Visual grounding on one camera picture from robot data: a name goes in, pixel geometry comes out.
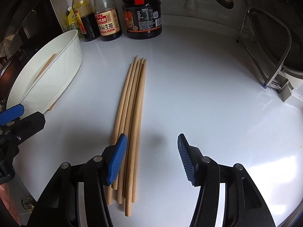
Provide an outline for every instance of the blue clamp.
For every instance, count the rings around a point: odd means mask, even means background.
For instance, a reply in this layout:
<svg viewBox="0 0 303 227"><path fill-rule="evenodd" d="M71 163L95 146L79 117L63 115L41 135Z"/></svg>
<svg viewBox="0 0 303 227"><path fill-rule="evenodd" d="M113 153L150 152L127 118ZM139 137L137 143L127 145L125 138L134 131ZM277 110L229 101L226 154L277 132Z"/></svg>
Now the blue clamp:
<svg viewBox="0 0 303 227"><path fill-rule="evenodd" d="M18 104L13 106L6 111L0 113L0 126L7 124L8 122L13 121L14 119L22 116L24 113L24 106Z"/></svg>

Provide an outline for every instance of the soy sauce bottle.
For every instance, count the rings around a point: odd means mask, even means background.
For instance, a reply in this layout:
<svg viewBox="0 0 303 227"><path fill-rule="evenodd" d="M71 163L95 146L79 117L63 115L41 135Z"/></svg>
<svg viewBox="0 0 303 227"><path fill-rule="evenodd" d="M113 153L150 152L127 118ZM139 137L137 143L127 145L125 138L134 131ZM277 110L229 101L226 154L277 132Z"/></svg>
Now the soy sauce bottle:
<svg viewBox="0 0 303 227"><path fill-rule="evenodd" d="M103 41L112 41L122 35L117 5L114 0L94 0L94 14Z"/></svg>
<svg viewBox="0 0 303 227"><path fill-rule="evenodd" d="M160 0L122 0L127 35L132 39L148 39L161 34Z"/></svg>
<svg viewBox="0 0 303 227"><path fill-rule="evenodd" d="M89 42L100 37L90 0L73 0L72 9L81 28L84 39Z"/></svg>

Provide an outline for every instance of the white bowl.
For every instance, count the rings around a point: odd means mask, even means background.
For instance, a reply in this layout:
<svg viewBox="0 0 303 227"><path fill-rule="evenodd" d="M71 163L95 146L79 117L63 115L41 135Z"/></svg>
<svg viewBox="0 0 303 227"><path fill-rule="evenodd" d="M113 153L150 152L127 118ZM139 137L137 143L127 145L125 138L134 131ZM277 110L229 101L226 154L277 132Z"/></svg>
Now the white bowl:
<svg viewBox="0 0 303 227"><path fill-rule="evenodd" d="M53 61L36 79L54 53L57 54ZM6 107L21 103L25 109L23 118L37 111L45 113L72 81L81 62L78 31L61 34L40 49L25 65L11 89Z"/></svg>

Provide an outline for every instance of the bottle label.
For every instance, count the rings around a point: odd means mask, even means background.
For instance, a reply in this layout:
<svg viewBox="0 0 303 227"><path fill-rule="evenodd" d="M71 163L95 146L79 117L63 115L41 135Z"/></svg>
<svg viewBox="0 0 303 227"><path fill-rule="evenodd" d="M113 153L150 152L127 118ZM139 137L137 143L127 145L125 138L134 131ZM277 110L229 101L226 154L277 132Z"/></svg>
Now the bottle label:
<svg viewBox="0 0 303 227"><path fill-rule="evenodd" d="M95 14L102 36L108 36L120 31L117 12L115 9Z"/></svg>
<svg viewBox="0 0 303 227"><path fill-rule="evenodd" d="M75 12L75 14L78 13L80 15L80 18L83 18L83 17L93 13L93 8L91 7L91 5L89 3L87 3L85 5L77 7L74 12Z"/></svg>
<svg viewBox="0 0 303 227"><path fill-rule="evenodd" d="M77 10L75 10L75 16L76 16L76 19L77 19L77 21L78 21L78 25L79 25L79 27L81 28L82 34L85 35L85 34L86 34L86 30L85 30L85 28L84 28L84 25L83 25L83 23L82 23L82 20L81 20L80 15L79 15L79 13L78 13Z"/></svg>
<svg viewBox="0 0 303 227"><path fill-rule="evenodd" d="M148 32L161 27L160 5L124 10L124 19L128 32Z"/></svg>

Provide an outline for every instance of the wooden chopstick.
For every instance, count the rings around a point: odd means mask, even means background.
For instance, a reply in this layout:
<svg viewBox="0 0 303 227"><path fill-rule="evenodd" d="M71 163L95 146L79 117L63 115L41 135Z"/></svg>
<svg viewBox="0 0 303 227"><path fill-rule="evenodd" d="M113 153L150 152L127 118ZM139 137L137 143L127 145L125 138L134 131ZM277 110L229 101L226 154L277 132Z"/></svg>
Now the wooden chopstick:
<svg viewBox="0 0 303 227"><path fill-rule="evenodd" d="M42 69L40 70L38 76L35 78L35 81L37 80L37 78L39 78L39 76L42 74L42 72L47 68L47 66L51 63L51 61L54 59L54 57L56 56L56 54L53 54L44 64L44 66L42 67Z"/></svg>
<svg viewBox="0 0 303 227"><path fill-rule="evenodd" d="M128 87L127 87L126 97L125 97L123 111L122 111L122 116L121 116L121 123L120 123L120 127L119 127L119 135L124 132L126 114L127 114L127 109L128 109L128 103L129 103L129 98L130 98L130 93L131 93L131 87L133 85L133 80L134 80L134 74L135 74L135 71L136 71L136 67L137 67L137 57L136 57L136 59L134 61L134 64L133 64L133 67L132 67L132 70L131 70L131 76L130 76ZM121 178L121 176L120 176L120 171L119 171L118 177L116 179L117 186L119 184L119 179L120 178Z"/></svg>
<svg viewBox="0 0 303 227"><path fill-rule="evenodd" d="M126 91L126 96L125 96L125 101L124 101L124 105L123 105L123 111L122 111L122 115L121 115L121 122L120 122L120 126L119 126L119 132L118 132L118 136L124 132L124 126L125 126L125 119L126 119L126 112L127 112L127 108L128 108L128 102L129 102L129 97L130 97L130 93L131 93L131 87L132 87L132 83L134 80L134 72L136 70L136 66L137 66L137 56L134 60L133 63L133 67L131 69L131 76L129 78L129 82L128 82L128 86L127 86L127 91ZM118 189L118 179L119 179L119 175L117 176L117 179L114 181L113 183L113 189Z"/></svg>
<svg viewBox="0 0 303 227"><path fill-rule="evenodd" d="M135 159L134 159L134 179L132 186L131 202L137 202L137 184L138 184L138 167L139 167L139 148L140 148L140 135L141 135L141 121L142 121L142 109L143 109L143 96L144 96L144 85L142 88L142 102L140 103L139 111L139 125L138 125L138 135L136 141L136 150L135 150Z"/></svg>
<svg viewBox="0 0 303 227"><path fill-rule="evenodd" d="M131 111L133 108L133 103L134 103L134 95L135 95L135 90L136 90L136 85L137 85L137 79L139 75L139 69L140 69L140 61L137 61L136 69L135 69L135 74L134 74L134 79L133 83L131 86L131 92L130 92L130 97L129 97L129 102L128 102L128 108L126 112L126 118L125 118L125 126L124 126L124 134L128 137L128 143L129 143L129 127L131 125ZM125 170L125 158L126 155L124 156L124 159L122 160L120 171L119 171L119 179L118 179L118 194L117 194L117 203L122 204L123 203L123 185L124 185L124 170Z"/></svg>
<svg viewBox="0 0 303 227"><path fill-rule="evenodd" d="M136 153L136 141L138 136L138 126L140 120L140 106L143 101L144 81L146 73L146 61L144 61L142 74L139 82L138 97L134 109L134 120L131 129L131 140L129 143L129 154L128 154L128 167L127 167L127 178L126 178L126 197L125 197L125 216L131 216L131 201L132 201L132 186L134 179L134 161Z"/></svg>
<svg viewBox="0 0 303 227"><path fill-rule="evenodd" d="M134 91L134 101L133 101L133 105L132 105L132 109L129 112L130 115L130 126L129 126L129 134L131 134L131 129L132 129L132 123L133 123L133 118L134 118L134 108L135 108L135 103L137 100L137 96L138 96L138 89L139 89L139 82L140 82L140 78L141 78L141 73L142 73L142 68L143 68L143 62L144 62L144 58L142 58L141 60L138 60L138 64L140 64L140 68L139 68L139 74L138 74L138 78L137 78L137 83L136 83L136 88ZM124 178L126 179L127 176L127 167L128 167L128 153L129 153L129 147L126 150L126 157L125 157L125 169L124 169ZM123 184L123 197L125 198L125 192L126 192L126 180L124 180L124 184Z"/></svg>
<svg viewBox="0 0 303 227"><path fill-rule="evenodd" d="M121 109L118 109L118 112L120 112L119 113L120 122L115 123L115 129L114 129L114 133L113 133L113 137L112 137L112 145L116 144L118 137L120 136L120 134L123 132L123 129L124 129L124 125L125 125L124 112L125 112L125 108L127 109L127 106L128 106L128 100L129 100L129 94L130 94L130 92L128 90L129 90L129 85L132 83L131 74L133 72L133 68L134 68L134 63L131 64L131 66L129 67L129 70L128 70L128 74L130 74L128 82L124 83L123 91L125 91L125 97L124 97L124 100L120 100L120 103L119 103L119 108L121 108ZM118 189L118 176L117 176L117 179L113 182L112 188L115 190Z"/></svg>
<svg viewBox="0 0 303 227"><path fill-rule="evenodd" d="M124 83L124 87L122 90L122 95L121 95L121 99L120 99L120 103L119 103L119 107L118 107L118 112L117 112L117 116L116 116L116 121L115 121L115 126L114 126L114 131L113 131L113 136L112 136L112 145L115 145L117 140L118 140L118 136L119 136L119 128L120 128L120 122L121 122L121 117L122 117L122 111L123 111L123 106L124 106L124 102L125 102L125 98L126 98L126 92L127 92L127 88L128 88L128 83L130 80L130 76L131 76L131 70L133 68L133 63L131 64L131 66L129 67L127 76L126 76L126 80ZM106 202L108 205L112 204L112 186L109 186L107 188L107 199Z"/></svg>

